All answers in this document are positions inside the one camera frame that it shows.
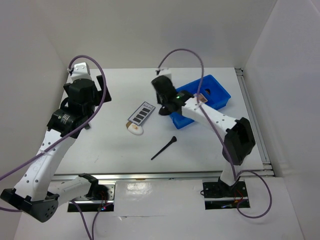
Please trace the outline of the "black fan makeup brush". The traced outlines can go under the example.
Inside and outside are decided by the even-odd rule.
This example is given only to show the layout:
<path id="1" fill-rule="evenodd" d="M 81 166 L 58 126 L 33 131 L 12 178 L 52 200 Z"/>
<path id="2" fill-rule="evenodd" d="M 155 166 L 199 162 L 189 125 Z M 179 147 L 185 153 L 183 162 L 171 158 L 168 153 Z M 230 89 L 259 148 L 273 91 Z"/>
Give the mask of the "black fan makeup brush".
<path id="1" fill-rule="evenodd" d="M 165 106 L 162 106 L 159 109 L 158 114 L 161 116 L 169 116 L 171 114 L 171 112 Z"/>

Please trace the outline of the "pink eyeshadow palette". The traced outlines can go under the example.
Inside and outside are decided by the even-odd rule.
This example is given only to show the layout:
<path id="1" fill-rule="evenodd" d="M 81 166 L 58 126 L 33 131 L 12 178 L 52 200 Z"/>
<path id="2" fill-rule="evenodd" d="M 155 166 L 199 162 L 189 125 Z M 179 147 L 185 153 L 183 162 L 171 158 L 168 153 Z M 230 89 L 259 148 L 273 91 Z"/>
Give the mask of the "pink eyeshadow palette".
<path id="1" fill-rule="evenodd" d="M 208 102 L 208 99 L 202 94 L 202 93 L 199 93 L 197 95 L 197 100 L 201 103 L 207 103 Z"/>

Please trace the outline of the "black slim makeup brush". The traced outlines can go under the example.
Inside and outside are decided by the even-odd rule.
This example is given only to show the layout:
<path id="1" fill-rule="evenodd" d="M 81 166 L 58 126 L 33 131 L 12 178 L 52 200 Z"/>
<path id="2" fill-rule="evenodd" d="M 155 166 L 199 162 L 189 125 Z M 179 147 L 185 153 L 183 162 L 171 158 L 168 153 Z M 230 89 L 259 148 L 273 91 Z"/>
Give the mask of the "black slim makeup brush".
<path id="1" fill-rule="evenodd" d="M 158 155 L 160 155 L 165 149 L 167 149 L 171 144 L 175 142 L 177 142 L 177 137 L 173 136 L 171 140 L 164 147 L 162 147 L 150 160 L 153 161 Z"/>

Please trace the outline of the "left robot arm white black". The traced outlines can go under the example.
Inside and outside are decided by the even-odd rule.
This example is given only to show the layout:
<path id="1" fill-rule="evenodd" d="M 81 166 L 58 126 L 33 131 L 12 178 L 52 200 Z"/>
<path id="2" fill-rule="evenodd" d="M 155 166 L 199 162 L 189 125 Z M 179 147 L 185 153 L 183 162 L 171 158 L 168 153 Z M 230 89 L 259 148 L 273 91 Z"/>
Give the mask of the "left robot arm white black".
<path id="1" fill-rule="evenodd" d="M 41 223 L 47 222 L 58 207 L 84 196 L 88 200 L 108 195 L 108 188 L 94 176 L 81 173 L 58 187 L 51 187 L 52 178 L 67 151 L 75 143 L 81 130 L 89 125 L 101 103 L 111 101 L 105 77 L 97 76 L 100 90 L 91 78 L 77 78 L 63 88 L 67 97 L 47 124 L 37 159 L 22 179 L 12 188 L 4 189 L 0 198 Z"/>

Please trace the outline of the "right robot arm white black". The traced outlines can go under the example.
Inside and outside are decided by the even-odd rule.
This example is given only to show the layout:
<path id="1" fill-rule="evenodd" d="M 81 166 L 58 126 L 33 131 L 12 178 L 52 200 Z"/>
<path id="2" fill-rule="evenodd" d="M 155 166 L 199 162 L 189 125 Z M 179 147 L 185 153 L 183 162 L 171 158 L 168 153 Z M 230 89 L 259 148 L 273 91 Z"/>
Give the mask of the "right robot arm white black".
<path id="1" fill-rule="evenodd" d="M 223 196 L 230 196 L 243 171 L 243 163 L 251 154 L 256 141 L 250 121 L 236 119 L 200 101 L 199 95 L 186 90 L 178 92 L 171 78 L 160 75 L 151 81 L 161 111 L 178 113 L 183 117 L 214 131 L 222 145 L 222 155 L 227 161 L 218 179 L 218 190 Z"/>

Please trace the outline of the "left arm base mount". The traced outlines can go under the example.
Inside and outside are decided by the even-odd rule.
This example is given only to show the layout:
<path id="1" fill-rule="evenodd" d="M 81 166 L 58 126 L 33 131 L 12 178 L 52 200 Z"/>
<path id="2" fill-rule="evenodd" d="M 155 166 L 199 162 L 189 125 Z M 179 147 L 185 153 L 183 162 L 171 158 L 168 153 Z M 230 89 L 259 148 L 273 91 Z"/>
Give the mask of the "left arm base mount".
<path id="1" fill-rule="evenodd" d="M 114 211 L 116 183 L 112 181 L 100 181 L 97 193 L 92 197 L 79 196 L 74 202 L 84 213 L 97 213 Z"/>

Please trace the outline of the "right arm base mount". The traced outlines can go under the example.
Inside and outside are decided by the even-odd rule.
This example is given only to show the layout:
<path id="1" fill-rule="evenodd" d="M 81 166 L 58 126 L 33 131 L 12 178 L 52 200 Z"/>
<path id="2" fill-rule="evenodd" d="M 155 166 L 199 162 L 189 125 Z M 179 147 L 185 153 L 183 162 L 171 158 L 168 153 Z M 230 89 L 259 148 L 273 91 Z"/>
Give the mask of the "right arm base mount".
<path id="1" fill-rule="evenodd" d="M 233 188 L 223 186 L 218 181 L 202 183 L 203 189 L 200 194 L 204 197 L 206 210 L 226 210 L 239 208 L 250 208 L 247 186 L 244 181 L 238 181 Z"/>

